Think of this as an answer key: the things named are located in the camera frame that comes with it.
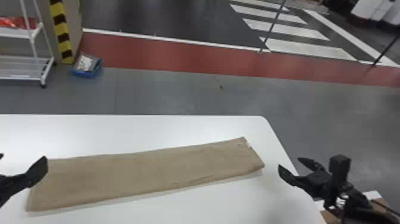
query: orange object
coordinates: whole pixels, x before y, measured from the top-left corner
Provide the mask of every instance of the orange object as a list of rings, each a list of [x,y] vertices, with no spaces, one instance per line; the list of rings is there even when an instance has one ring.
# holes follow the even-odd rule
[[[36,18],[28,18],[29,27],[36,28]],[[0,27],[27,29],[24,17],[0,17]]]

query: cable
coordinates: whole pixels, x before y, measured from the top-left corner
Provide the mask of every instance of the cable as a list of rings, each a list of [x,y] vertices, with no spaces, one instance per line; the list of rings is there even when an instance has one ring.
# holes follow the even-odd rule
[[[398,213],[397,211],[394,211],[393,209],[389,208],[388,206],[386,206],[386,205],[384,205],[384,204],[382,204],[382,203],[380,203],[380,202],[378,202],[378,201],[376,201],[376,200],[371,200],[371,202],[377,204],[377,205],[380,206],[380,207],[383,207],[383,208],[386,209],[387,211],[389,211],[389,212],[391,212],[391,213],[397,215],[398,217],[400,217],[400,213]]]

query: red floor stripe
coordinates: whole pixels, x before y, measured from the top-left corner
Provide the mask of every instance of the red floor stripe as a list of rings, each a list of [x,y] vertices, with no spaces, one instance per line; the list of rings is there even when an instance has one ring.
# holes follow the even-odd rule
[[[84,33],[81,51],[105,67],[400,87],[400,69],[350,61]]]

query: beige towel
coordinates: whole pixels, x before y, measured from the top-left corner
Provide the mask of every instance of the beige towel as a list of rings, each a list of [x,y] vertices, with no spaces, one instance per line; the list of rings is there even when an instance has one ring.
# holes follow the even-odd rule
[[[133,154],[49,160],[27,211],[44,211],[242,176],[264,167],[245,138]]]

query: black pole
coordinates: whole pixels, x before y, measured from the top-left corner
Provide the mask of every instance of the black pole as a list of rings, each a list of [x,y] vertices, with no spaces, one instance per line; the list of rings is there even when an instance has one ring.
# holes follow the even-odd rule
[[[279,15],[280,15],[280,13],[282,12],[282,9],[283,9],[283,6],[285,5],[285,3],[286,3],[286,0],[283,0],[282,3],[280,4],[279,10],[278,10],[278,12],[277,12],[276,15],[275,15],[274,21],[273,21],[272,24],[271,24],[270,30],[268,31],[268,34],[267,34],[267,36],[265,37],[264,43],[262,44],[262,47],[260,48],[259,53],[261,53],[261,52],[263,51],[263,49],[265,48],[265,44],[267,43],[267,39],[270,37],[270,34],[271,34],[271,32],[272,32],[272,29],[274,28],[275,23],[276,23],[276,21],[278,20],[278,17],[279,17]]]
[[[387,53],[387,51],[393,46],[393,44],[396,43],[396,41],[400,38],[400,32],[397,34],[397,36],[393,39],[393,41],[386,47],[386,49],[380,54],[380,56],[374,61],[374,64],[372,66],[376,66],[376,63],[379,62],[379,60]]]

